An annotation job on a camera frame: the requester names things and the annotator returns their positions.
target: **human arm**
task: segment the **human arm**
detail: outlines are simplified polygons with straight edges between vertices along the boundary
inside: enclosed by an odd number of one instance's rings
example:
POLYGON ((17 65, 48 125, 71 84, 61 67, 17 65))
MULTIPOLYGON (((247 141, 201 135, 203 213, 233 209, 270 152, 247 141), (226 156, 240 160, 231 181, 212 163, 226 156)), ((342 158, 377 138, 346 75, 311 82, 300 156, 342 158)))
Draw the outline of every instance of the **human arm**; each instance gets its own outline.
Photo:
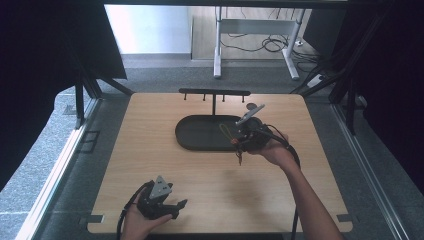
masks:
POLYGON ((272 139, 251 154, 260 154, 279 166, 287 176, 306 239, 343 239, 325 206, 294 161, 293 155, 281 143, 272 139))
POLYGON ((172 219, 172 215, 168 214, 155 220, 145 218, 137 209, 136 204, 131 204, 127 211, 124 221, 121 240, 142 240, 157 226, 160 226, 172 219))

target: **human hand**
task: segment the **human hand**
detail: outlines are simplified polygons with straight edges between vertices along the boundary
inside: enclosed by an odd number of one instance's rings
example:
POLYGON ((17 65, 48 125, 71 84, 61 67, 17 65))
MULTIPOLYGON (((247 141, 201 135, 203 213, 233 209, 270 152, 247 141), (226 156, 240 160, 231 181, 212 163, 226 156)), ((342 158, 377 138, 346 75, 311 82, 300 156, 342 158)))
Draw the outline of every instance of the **human hand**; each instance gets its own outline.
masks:
MULTIPOLYGON (((273 132, 273 134, 277 136, 280 135, 276 132, 273 132)), ((288 142, 288 135, 284 133, 282 135, 288 142)), ((255 151, 248 151, 248 153, 252 155, 262 155, 270 163, 279 166, 283 170, 285 170, 289 165, 292 165, 292 163, 295 163, 293 155, 275 139, 270 139, 265 147, 255 151)))
MULTIPOLYGON (((137 203, 141 192, 137 195, 134 202, 137 203)), ((149 220, 141 214, 136 204, 131 204, 125 216, 124 228, 122 231, 122 240, 142 240, 157 226, 160 226, 172 219, 168 214, 155 220, 149 220)))

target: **black curtain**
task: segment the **black curtain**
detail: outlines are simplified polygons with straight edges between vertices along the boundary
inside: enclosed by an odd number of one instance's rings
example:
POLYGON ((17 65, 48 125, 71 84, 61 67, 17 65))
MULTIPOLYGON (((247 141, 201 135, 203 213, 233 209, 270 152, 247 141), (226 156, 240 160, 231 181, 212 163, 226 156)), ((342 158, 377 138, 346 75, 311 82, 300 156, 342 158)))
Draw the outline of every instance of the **black curtain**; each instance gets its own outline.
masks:
POLYGON ((46 125, 56 95, 75 84, 80 66, 92 79, 126 75, 103 5, 2 1, 0 36, 3 189, 46 125))
POLYGON ((420 5, 395 1, 355 79, 364 116, 424 193, 424 28, 420 5))

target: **wooden table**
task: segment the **wooden table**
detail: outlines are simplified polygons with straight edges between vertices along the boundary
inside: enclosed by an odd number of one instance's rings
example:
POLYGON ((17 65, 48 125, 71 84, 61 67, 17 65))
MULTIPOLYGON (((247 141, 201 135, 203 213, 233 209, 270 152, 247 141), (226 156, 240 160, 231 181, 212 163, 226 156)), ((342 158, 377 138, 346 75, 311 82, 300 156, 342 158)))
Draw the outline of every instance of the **wooden table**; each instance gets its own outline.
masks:
MULTIPOLYGON (((175 126, 187 115, 211 114, 212 97, 183 94, 134 94, 129 103, 89 223, 92 233, 113 233, 122 207, 145 182, 162 175, 172 182, 165 201, 188 199, 177 220, 155 233, 263 233, 290 232, 294 200, 280 168, 261 156, 243 154, 243 164, 232 152, 196 152, 182 148, 175 126)), ((217 101, 216 114, 242 116, 249 102, 265 104, 255 116, 287 133, 297 150, 303 172, 342 232, 351 222, 315 131, 299 95, 253 94, 217 101)))

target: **wall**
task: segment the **wall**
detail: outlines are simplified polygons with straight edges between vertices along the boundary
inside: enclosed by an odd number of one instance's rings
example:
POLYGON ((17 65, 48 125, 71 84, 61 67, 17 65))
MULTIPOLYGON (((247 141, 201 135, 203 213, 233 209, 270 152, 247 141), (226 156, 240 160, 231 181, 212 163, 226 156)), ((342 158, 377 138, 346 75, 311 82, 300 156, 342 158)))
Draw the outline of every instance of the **wall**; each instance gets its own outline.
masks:
POLYGON ((190 7, 105 8, 121 54, 191 53, 190 7))

